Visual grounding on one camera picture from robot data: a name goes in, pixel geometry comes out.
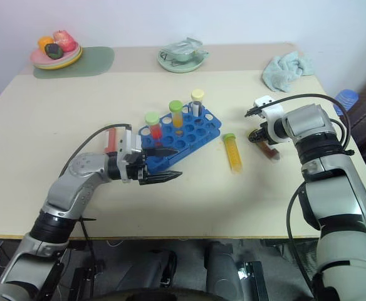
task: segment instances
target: green placemat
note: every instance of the green placemat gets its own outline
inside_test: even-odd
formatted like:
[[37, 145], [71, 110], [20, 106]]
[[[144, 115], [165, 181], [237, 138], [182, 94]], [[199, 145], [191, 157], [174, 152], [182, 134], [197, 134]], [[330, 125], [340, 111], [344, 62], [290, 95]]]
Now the green placemat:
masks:
[[34, 67], [36, 78], [91, 77], [109, 70], [115, 53], [109, 47], [84, 47], [81, 58], [70, 66], [57, 70]]

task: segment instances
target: black cable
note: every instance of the black cable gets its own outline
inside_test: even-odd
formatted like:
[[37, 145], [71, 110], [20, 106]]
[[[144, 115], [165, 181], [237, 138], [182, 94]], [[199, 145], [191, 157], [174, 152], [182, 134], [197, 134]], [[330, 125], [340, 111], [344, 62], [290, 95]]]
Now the black cable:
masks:
[[0, 246], [0, 250], [2, 251], [3, 255], [8, 259], [8, 261], [10, 261], [10, 257], [9, 257], [9, 255], [5, 252], [5, 249], [2, 247], [2, 245]]
[[337, 120], [335, 119], [332, 119], [332, 118], [329, 118], [329, 120], [331, 120], [331, 122], [333, 122], [334, 124], [336, 124], [337, 126], [340, 127], [340, 141], [339, 143], [342, 144], [343, 143], [343, 140], [345, 139], [345, 127]]
[[83, 218], [80, 218], [79, 221], [80, 221], [80, 224], [81, 224], [81, 228], [83, 229], [83, 233], [84, 233], [84, 237], [85, 237], [85, 240], [87, 242], [87, 245], [88, 245], [88, 249], [90, 250], [90, 253], [91, 253], [91, 269], [92, 269], [91, 274], [92, 274], [92, 278], [91, 278], [91, 282], [90, 282], [90, 298], [92, 298], [93, 295], [94, 295], [95, 274], [97, 273], [96, 268], [95, 268], [95, 265], [97, 264], [97, 260], [95, 259], [93, 242], [88, 237], [87, 229], [85, 228]]
[[60, 286], [60, 287], [64, 287], [64, 288], [67, 288], [68, 290], [70, 289], [70, 287], [68, 287], [67, 285], [64, 285], [63, 283], [58, 283], [58, 285]]
[[77, 148], [77, 150], [75, 150], [74, 153], [72, 153], [72, 155], [70, 156], [70, 158], [66, 161], [65, 166], [63, 166], [62, 171], [60, 172], [59, 177], [61, 177], [65, 173], [66, 169], [69, 166], [70, 161], [73, 160], [74, 157], [76, 157], [76, 155], [83, 149], [84, 146], [87, 145], [87, 143], [89, 143], [89, 141], [92, 140], [92, 138], [94, 138], [96, 135], [98, 135], [99, 133], [103, 132], [104, 130], [111, 129], [113, 127], [125, 127], [126, 129], [131, 129], [132, 128], [132, 126], [130, 124], [110, 124], [110, 125], [107, 125], [106, 127], [100, 128], [99, 130], [97, 130], [96, 132], [94, 132], [91, 136], [89, 136], [89, 138], [85, 139], [85, 141]]
[[339, 101], [337, 101], [336, 99], [334, 99], [333, 97], [328, 96], [328, 95], [317, 94], [317, 93], [308, 93], [308, 94], [299, 94], [299, 95], [285, 97], [285, 98], [276, 100], [274, 102], [266, 103], [265, 105], [262, 105], [260, 107], [252, 108], [247, 111], [247, 114], [245, 115], [245, 117], [251, 116], [254, 114], [258, 114], [263, 108], [270, 107], [272, 105], [276, 105], [277, 103], [285, 102], [285, 101], [291, 100], [291, 99], [305, 98], [305, 97], [316, 97], [316, 98], [323, 98], [323, 99], [329, 100], [330, 102], [337, 105], [340, 108], [340, 110], [342, 110], [343, 117], [345, 118], [345, 121], [346, 121], [346, 130], [347, 130], [345, 143], [343, 144], [343, 148], [346, 149], [346, 147], [348, 146], [348, 143], [350, 142], [350, 136], [351, 136], [350, 118], [348, 116], [348, 113], [347, 113], [345, 107]]
[[70, 260], [71, 260], [71, 251], [73, 251], [73, 249], [70, 249], [70, 250], [69, 250], [68, 262], [66, 263], [65, 268], [63, 269], [63, 273], [60, 275], [60, 279], [62, 279], [62, 277], [63, 277], [63, 276], [65, 276], [66, 271], [67, 271], [67, 269], [68, 269], [68, 267], [69, 267]]
[[286, 211], [286, 229], [288, 230], [288, 236], [289, 236], [289, 247], [291, 249], [292, 254], [295, 256], [298, 268], [300, 269], [301, 274], [303, 275], [303, 278], [305, 280], [305, 282], [307, 283], [308, 288], [310, 289], [311, 293], [313, 294], [313, 288], [311, 285], [311, 280], [308, 278], [307, 272], [304, 269], [303, 263], [300, 260], [300, 256], [297, 252], [296, 246], [295, 246], [295, 242], [293, 241], [293, 235], [291, 234], [291, 227], [290, 227], [290, 213], [291, 213], [291, 208], [293, 207], [293, 203], [295, 202], [295, 199], [298, 195], [298, 191], [300, 190], [301, 186], [304, 184], [305, 182], [302, 182], [300, 184], [300, 186], [298, 186], [298, 188], [296, 189], [295, 193], [293, 194], [293, 196], [290, 199], [289, 205], [288, 205], [288, 209]]

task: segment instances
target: brown tube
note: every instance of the brown tube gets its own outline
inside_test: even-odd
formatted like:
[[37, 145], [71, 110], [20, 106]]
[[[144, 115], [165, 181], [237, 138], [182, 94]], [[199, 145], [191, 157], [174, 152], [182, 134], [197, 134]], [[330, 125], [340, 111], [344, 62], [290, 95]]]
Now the brown tube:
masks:
[[265, 143], [265, 141], [258, 142], [258, 143], [256, 143], [256, 145], [259, 147], [259, 149], [261, 149], [263, 154], [268, 159], [271, 159], [271, 160], [279, 160], [280, 159], [279, 152], [276, 149], [270, 148], [269, 145], [267, 143]]

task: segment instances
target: white wall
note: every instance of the white wall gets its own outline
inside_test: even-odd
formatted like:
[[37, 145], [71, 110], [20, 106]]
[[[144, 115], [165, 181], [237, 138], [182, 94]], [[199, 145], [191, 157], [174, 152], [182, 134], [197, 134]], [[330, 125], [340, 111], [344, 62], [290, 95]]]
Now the white wall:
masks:
[[57, 29], [83, 46], [290, 41], [330, 95], [366, 82], [366, 0], [0, 0], [0, 93]]

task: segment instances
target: cloth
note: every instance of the cloth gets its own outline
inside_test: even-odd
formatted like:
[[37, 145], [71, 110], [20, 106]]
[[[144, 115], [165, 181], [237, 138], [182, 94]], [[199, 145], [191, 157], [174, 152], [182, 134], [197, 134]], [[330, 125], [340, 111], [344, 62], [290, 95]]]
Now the cloth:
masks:
[[284, 57], [274, 57], [264, 69], [265, 85], [274, 92], [290, 91], [290, 84], [302, 75], [313, 75], [313, 63], [306, 56], [299, 57], [298, 52], [288, 53]]

